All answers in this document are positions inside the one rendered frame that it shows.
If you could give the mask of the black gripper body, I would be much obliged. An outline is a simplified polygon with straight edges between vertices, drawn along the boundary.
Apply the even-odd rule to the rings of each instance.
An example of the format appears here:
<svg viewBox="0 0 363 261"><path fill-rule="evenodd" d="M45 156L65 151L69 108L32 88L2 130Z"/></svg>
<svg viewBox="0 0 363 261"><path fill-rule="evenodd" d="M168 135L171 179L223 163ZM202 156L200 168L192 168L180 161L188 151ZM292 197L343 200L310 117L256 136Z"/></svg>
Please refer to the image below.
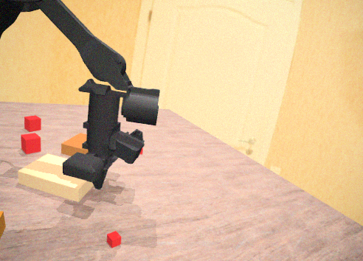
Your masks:
<svg viewBox="0 0 363 261"><path fill-rule="evenodd" d="M83 123L86 131L86 141L82 144L82 148L88 153L78 153L70 156L63 164L63 174L80 180L93 182L96 181L103 172L107 161L113 155L102 155L103 143L108 131L115 134L119 129L120 122L118 120L111 122L102 122L88 120Z"/></svg>

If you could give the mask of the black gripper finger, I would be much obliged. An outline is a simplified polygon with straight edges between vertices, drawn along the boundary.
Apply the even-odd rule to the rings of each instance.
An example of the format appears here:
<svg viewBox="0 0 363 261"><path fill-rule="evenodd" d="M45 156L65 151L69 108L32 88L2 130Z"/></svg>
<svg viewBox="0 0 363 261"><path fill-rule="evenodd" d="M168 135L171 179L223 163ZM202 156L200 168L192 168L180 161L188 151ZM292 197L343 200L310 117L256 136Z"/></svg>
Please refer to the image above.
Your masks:
<svg viewBox="0 0 363 261"><path fill-rule="evenodd" d="M105 173L105 171L107 171L107 169L108 169L111 165L112 165L112 163L108 163L108 162L107 162L107 165L104 167L103 172L102 172L102 174L100 175L100 177L99 177L96 181L93 181L93 182L92 182L92 183L93 183L93 185L94 185L94 188L95 188L95 189L98 189L98 190L100 190L100 189L101 189L101 186L102 186L102 184L103 184L103 176L104 176L104 173Z"/></svg>
<svg viewBox="0 0 363 261"><path fill-rule="evenodd" d="M111 158L108 159L108 163L114 163L119 157L112 155ZM108 170L107 170L108 171ZM107 175L107 171L105 171L104 176L103 176L103 181L105 180L105 177Z"/></svg>

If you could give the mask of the orange square block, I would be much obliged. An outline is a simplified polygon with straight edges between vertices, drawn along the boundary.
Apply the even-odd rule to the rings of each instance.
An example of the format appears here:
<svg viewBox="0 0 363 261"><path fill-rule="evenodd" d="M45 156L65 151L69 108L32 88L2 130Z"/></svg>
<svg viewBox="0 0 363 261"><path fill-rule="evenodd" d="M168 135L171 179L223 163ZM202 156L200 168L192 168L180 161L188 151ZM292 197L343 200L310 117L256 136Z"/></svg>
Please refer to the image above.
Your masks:
<svg viewBox="0 0 363 261"><path fill-rule="evenodd" d="M86 141L86 134L79 133L78 135L72 137L66 142L61 143L61 153L73 156L78 153L88 153L87 150L82 148L82 144Z"/></svg>

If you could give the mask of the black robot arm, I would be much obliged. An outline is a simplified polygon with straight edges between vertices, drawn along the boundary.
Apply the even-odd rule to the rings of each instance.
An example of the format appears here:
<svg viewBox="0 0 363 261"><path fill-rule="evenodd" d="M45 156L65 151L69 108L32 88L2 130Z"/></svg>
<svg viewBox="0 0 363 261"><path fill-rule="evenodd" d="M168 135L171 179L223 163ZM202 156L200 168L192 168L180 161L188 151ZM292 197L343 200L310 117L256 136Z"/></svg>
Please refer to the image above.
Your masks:
<svg viewBox="0 0 363 261"><path fill-rule="evenodd" d="M21 12L34 10L41 10L69 39L96 80L120 90L88 79L78 91L89 93L89 118L102 122L118 120L121 97L121 115L126 122L156 125L160 90L134 87L126 73L125 58L98 39L61 0L0 0L0 39ZM102 155L112 153L133 164L143 147L142 131L124 133L119 126L115 134L106 134Z"/></svg>

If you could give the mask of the yellow flat bar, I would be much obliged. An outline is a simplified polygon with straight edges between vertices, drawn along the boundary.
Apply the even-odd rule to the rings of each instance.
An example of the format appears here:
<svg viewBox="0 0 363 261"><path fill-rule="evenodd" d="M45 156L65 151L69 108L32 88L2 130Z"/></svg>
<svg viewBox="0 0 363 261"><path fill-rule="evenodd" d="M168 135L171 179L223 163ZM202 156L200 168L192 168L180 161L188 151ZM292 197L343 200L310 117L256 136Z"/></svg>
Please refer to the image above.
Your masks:
<svg viewBox="0 0 363 261"><path fill-rule="evenodd" d="M5 226L4 212L0 212L0 239L5 228L6 226Z"/></svg>

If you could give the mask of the pale yellow block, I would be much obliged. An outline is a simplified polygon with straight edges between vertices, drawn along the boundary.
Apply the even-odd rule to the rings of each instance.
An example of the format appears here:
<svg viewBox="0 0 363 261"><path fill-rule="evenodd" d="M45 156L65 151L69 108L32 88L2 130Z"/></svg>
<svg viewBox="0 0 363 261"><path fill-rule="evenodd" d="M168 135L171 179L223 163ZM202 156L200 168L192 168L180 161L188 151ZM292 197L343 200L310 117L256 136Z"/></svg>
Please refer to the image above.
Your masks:
<svg viewBox="0 0 363 261"><path fill-rule="evenodd" d="M80 201L94 186L92 182L63 174L65 158L45 154L18 171L19 183L72 201Z"/></svg>

